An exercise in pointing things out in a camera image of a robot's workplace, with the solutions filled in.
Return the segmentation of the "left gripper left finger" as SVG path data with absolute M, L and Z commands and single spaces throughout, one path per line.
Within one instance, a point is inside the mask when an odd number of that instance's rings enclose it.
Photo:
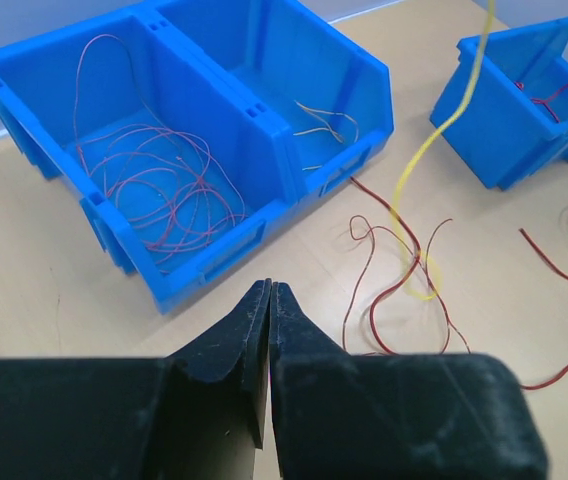
M 249 479 L 270 280 L 165 357 L 0 359 L 0 479 Z

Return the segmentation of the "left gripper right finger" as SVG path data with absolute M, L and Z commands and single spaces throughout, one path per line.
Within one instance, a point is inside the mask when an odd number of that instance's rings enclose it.
M 483 354 L 345 352 L 291 287 L 270 300 L 272 420 L 285 479 L 544 479 L 513 373 Z

